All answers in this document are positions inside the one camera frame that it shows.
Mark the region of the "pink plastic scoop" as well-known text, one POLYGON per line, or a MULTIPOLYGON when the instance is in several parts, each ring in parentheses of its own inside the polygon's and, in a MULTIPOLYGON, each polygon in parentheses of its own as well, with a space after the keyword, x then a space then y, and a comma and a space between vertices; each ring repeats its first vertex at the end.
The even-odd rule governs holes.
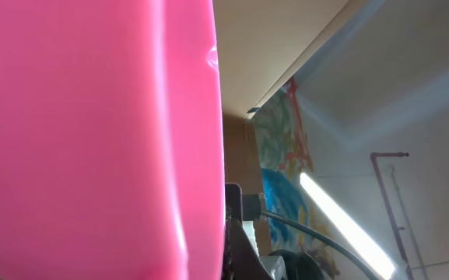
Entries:
POLYGON ((0 0, 0 279, 218 279, 212 3, 0 0))

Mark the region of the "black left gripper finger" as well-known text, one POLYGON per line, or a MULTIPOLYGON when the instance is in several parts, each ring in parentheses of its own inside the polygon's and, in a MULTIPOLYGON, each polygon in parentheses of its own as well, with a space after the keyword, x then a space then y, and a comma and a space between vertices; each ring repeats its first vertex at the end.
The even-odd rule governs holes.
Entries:
POLYGON ((243 195, 239 184, 225 183, 225 233, 223 249, 223 280, 272 280, 257 251, 247 236, 243 222, 261 217, 259 194, 243 195))

